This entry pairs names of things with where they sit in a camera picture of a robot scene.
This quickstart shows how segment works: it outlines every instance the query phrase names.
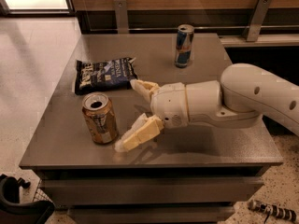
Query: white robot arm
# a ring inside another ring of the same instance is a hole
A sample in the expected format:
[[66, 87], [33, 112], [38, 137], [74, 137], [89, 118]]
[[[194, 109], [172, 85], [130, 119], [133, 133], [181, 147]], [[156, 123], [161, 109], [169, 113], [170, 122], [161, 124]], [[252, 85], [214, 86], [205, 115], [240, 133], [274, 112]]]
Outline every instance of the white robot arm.
[[209, 124], [221, 128], [248, 128], [263, 115], [299, 135], [299, 87], [262, 68], [239, 63], [216, 80], [184, 85], [132, 80], [132, 87], [148, 102], [153, 116], [140, 116], [115, 145], [131, 150], [157, 136], [163, 128]]

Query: tiled floor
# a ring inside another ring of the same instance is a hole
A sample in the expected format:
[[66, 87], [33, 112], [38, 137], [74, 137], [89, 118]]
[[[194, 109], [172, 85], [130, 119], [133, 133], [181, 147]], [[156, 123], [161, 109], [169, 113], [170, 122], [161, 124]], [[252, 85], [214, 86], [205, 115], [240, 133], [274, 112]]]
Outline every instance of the tiled floor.
[[[32, 201], [38, 178], [19, 168], [41, 115], [80, 36], [74, 18], [0, 18], [0, 174], [22, 176], [32, 187], [21, 194]], [[265, 185], [253, 197], [265, 203], [297, 210], [299, 214], [299, 138], [273, 136], [284, 164], [263, 176]], [[235, 205], [236, 213], [221, 224], [263, 223], [265, 215]], [[56, 212], [47, 223], [74, 224], [65, 212]], [[288, 223], [270, 217], [267, 223]]]

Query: snack bag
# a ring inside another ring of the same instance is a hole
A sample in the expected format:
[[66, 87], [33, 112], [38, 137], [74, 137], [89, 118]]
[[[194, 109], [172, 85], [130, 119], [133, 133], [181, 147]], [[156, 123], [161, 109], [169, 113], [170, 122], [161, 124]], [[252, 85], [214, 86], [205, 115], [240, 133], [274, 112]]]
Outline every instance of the snack bag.
[[129, 57], [100, 63], [76, 60], [75, 94], [82, 95], [129, 86], [130, 80], [137, 78], [132, 66], [134, 60]]

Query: gold can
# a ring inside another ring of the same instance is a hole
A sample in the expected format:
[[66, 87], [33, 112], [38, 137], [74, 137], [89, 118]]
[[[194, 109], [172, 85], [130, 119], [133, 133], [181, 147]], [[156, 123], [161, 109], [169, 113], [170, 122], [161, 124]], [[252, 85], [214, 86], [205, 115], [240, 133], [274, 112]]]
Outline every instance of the gold can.
[[86, 95], [82, 112], [95, 143], [107, 144], [118, 136], [112, 102], [104, 93]]

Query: gray table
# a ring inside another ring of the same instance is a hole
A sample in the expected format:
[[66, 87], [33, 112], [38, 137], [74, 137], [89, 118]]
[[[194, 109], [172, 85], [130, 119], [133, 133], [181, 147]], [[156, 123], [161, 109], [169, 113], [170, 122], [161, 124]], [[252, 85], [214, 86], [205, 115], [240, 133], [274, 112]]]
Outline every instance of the gray table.
[[[263, 185], [282, 158], [263, 123], [249, 129], [165, 130], [129, 153], [96, 145], [72, 92], [75, 60], [136, 57], [140, 79], [163, 85], [219, 79], [231, 64], [217, 35], [195, 35], [191, 64], [174, 66], [176, 35], [83, 35], [24, 153], [20, 167], [42, 179], [77, 223], [217, 222]], [[132, 90], [107, 91], [120, 134], [150, 107]]]

